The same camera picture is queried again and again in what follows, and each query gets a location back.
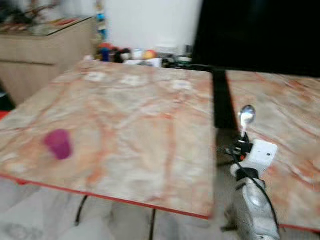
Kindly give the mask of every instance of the black cable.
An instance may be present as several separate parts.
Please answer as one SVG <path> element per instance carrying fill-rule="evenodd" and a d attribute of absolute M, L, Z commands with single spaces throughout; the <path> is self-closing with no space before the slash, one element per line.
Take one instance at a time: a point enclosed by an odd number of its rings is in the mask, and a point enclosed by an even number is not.
<path fill-rule="evenodd" d="M 276 228 L 278 230 L 278 234 L 279 234 L 279 223 L 278 223 L 278 218 L 277 218 L 277 214 L 276 214 L 276 211 L 274 209 L 274 206 L 272 205 L 271 203 L 271 200 L 270 198 L 268 197 L 266 191 L 256 182 L 256 180 L 254 180 L 248 173 L 247 171 L 241 166 L 241 164 L 239 163 L 237 157 L 235 156 L 235 153 L 234 153 L 234 150 L 235 150 L 235 147 L 233 147 L 233 145 L 231 145 L 230 147 L 231 149 L 231 156 L 233 158 L 233 161 L 235 164 L 237 164 L 237 166 L 244 172 L 244 174 L 257 186 L 258 189 L 260 189 L 260 191 L 263 193 L 263 195 L 265 196 L 265 198 L 267 199 L 268 203 L 270 204 L 270 207 L 271 207 L 271 211 L 272 211 L 272 214 L 273 214 L 273 220 L 276 224 Z"/>

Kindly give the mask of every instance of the cabinet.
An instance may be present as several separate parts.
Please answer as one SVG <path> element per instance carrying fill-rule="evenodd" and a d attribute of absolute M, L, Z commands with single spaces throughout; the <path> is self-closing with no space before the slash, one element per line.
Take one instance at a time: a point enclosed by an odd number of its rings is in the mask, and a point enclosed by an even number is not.
<path fill-rule="evenodd" d="M 89 17 L 48 36 L 0 34 L 0 81 L 16 105 L 86 55 L 93 54 Z"/>

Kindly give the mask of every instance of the floor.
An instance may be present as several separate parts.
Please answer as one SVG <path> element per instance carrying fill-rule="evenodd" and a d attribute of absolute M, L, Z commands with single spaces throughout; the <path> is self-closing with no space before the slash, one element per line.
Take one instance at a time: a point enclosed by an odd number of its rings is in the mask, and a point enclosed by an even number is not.
<path fill-rule="evenodd" d="M 74 222 L 83 196 L 32 185 L 17 185 L 0 178 L 0 240 L 238 240 L 234 232 L 222 233 L 224 209 L 235 180 L 223 146 L 230 132 L 220 131 L 215 207 L 210 221 L 157 210 L 150 236 L 150 208 L 89 197 L 81 223 Z M 319 240 L 310 232 L 281 229 L 284 240 Z"/>

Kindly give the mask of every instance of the pink cup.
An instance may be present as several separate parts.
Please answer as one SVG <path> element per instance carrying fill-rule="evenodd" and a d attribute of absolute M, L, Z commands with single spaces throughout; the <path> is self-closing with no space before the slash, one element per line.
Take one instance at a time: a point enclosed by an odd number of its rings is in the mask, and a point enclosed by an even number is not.
<path fill-rule="evenodd" d="M 72 153 L 69 133 L 64 129 L 48 133 L 43 142 L 59 160 L 68 158 Z"/>

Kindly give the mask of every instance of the silver spoon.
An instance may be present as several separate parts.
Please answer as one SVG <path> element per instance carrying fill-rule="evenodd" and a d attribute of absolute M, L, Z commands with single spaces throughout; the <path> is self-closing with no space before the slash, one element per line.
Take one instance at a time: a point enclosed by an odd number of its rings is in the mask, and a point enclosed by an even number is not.
<path fill-rule="evenodd" d="M 241 124 L 241 137 L 244 138 L 246 130 L 249 124 L 253 123 L 256 118 L 256 110 L 253 106 L 247 105 L 239 112 L 240 124 Z"/>

